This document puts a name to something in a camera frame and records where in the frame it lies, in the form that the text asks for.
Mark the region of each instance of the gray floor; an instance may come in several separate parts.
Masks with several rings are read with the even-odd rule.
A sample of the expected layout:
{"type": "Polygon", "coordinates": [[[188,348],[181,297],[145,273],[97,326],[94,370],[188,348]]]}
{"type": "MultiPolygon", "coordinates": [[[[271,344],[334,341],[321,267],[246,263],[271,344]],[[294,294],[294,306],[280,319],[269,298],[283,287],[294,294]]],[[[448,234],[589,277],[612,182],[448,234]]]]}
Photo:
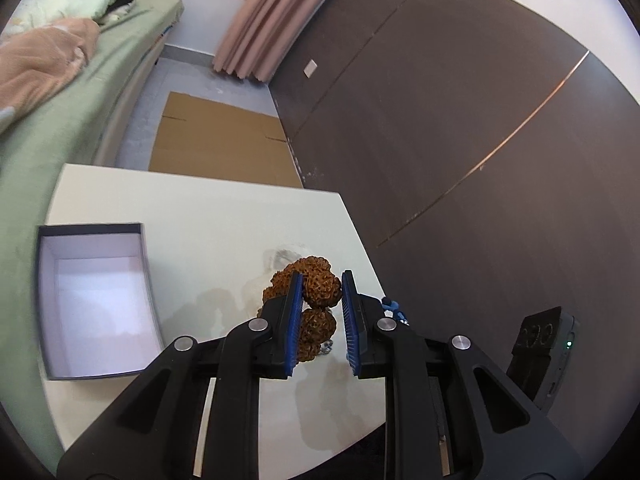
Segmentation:
{"type": "Polygon", "coordinates": [[[278,116],[267,85],[212,74],[208,67],[161,57],[149,75],[129,120],[116,158],[117,168],[148,170],[169,92],[278,116]]]}

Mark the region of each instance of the light switch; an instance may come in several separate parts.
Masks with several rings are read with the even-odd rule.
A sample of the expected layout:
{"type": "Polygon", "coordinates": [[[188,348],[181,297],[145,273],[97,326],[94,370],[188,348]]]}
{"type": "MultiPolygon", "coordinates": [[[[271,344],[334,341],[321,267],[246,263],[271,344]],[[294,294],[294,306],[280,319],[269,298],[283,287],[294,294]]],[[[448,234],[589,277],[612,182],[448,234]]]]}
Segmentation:
{"type": "Polygon", "coordinates": [[[316,65],[316,62],[312,59],[305,66],[305,75],[311,77],[316,71],[316,68],[318,68],[318,65],[316,65]]]}

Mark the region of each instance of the pink curtain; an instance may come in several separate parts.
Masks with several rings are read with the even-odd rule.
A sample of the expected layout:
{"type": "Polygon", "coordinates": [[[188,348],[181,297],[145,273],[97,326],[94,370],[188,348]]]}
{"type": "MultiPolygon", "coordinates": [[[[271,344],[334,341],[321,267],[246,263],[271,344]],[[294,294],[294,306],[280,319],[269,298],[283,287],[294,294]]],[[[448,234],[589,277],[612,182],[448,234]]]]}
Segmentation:
{"type": "Polygon", "coordinates": [[[220,44],[213,69],[269,81],[324,0],[247,0],[220,44]]]}

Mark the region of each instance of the bed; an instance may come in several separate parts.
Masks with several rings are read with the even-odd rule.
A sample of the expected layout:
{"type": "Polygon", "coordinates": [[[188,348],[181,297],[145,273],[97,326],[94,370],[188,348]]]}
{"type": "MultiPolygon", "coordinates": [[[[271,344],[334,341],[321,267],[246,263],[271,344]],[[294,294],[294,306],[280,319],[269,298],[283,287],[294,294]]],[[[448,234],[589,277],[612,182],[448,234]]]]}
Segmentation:
{"type": "Polygon", "coordinates": [[[62,446],[40,379],[34,309],[36,225],[66,162],[110,165],[181,0],[136,0],[101,30],[89,65],[0,136],[0,400],[28,446],[55,470],[62,446]]]}

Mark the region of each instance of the white box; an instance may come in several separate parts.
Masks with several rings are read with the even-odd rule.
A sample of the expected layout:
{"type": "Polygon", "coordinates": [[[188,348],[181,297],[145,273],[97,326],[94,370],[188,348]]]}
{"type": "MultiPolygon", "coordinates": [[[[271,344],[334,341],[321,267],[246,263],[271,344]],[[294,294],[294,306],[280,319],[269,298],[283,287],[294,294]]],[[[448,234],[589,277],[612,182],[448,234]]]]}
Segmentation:
{"type": "Polygon", "coordinates": [[[52,380],[135,374],[164,348],[142,224],[40,226],[36,306],[52,380]]]}

